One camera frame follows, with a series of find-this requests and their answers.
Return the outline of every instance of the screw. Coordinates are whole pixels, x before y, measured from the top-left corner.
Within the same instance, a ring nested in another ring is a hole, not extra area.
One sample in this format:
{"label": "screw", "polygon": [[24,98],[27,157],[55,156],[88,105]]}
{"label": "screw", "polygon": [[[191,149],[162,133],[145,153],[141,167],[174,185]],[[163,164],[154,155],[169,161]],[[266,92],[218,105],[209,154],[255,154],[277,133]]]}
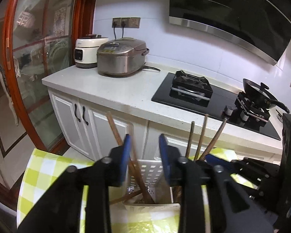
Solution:
{"label": "screw", "polygon": [[224,171],[224,168],[223,168],[223,166],[216,165],[216,166],[214,167],[214,170],[215,170],[216,172],[223,172],[223,171]]}
{"label": "screw", "polygon": [[178,162],[180,164],[186,164],[188,162],[188,159],[186,157],[179,157]]}
{"label": "screw", "polygon": [[75,172],[77,170],[77,168],[75,166],[68,166],[66,171],[67,172]]}
{"label": "screw", "polygon": [[109,164],[111,163],[112,159],[110,157],[104,157],[101,160],[104,164]]}

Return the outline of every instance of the wok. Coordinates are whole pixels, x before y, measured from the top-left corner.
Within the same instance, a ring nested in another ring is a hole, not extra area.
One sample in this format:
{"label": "wok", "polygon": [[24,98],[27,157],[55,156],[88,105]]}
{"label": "wok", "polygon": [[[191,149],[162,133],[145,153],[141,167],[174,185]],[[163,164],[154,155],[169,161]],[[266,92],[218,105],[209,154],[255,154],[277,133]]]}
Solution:
{"label": "wok", "polygon": [[286,111],[288,114],[290,110],[285,104],[279,102],[275,96],[273,96],[269,91],[268,86],[261,82],[261,85],[258,85],[248,79],[243,79],[244,91],[247,94],[250,101],[254,103],[256,108],[265,108],[271,109],[275,106]]}

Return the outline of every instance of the wall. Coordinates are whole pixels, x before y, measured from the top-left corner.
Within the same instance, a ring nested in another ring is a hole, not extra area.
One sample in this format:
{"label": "wall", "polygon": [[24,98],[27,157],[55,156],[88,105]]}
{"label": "wall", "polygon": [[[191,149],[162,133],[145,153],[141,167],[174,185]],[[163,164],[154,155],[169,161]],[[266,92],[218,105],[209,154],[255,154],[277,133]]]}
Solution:
{"label": "wall", "polygon": [[[113,17],[141,17],[125,37],[146,41],[147,61],[193,71],[242,89],[242,79],[264,82],[291,110],[291,43],[276,66],[213,35],[168,23],[169,0],[96,0],[93,32],[114,39]],[[117,36],[121,29],[116,29]]]}

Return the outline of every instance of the white plastic basket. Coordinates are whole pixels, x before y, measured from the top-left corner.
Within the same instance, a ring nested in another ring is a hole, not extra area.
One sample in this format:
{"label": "white plastic basket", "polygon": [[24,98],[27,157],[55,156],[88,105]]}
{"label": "white plastic basket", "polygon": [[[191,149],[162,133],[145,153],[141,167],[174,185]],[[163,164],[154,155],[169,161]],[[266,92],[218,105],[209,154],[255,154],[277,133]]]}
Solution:
{"label": "white plastic basket", "polygon": [[[125,208],[130,212],[160,212],[160,211],[180,211],[180,204],[173,203],[171,187],[165,181],[163,174],[163,166],[161,161],[157,160],[138,160],[142,179],[148,188],[149,194],[152,196],[156,204],[135,204],[135,200],[140,198],[142,194],[136,196],[135,199],[124,202]],[[134,177],[130,177],[126,182],[127,193],[139,189]]]}

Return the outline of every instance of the white countertop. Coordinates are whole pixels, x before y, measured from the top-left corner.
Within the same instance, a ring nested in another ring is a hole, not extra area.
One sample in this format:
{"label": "white countertop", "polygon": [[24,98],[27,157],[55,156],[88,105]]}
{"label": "white countertop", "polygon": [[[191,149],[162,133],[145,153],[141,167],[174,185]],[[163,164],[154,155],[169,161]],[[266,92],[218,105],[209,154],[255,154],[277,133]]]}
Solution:
{"label": "white countertop", "polygon": [[[181,130],[189,131],[191,121],[195,121],[194,133],[200,134],[204,116],[151,101],[167,73],[174,70],[143,70],[131,77],[110,78],[99,75],[97,68],[80,69],[72,66],[47,76],[42,79],[42,83],[90,102]],[[212,79],[210,83],[237,91]],[[282,124],[277,120],[273,109],[270,121],[281,136]],[[209,118],[205,136],[213,137],[220,125],[219,120]],[[219,140],[266,152],[282,153],[281,141],[229,123],[226,124]]]}

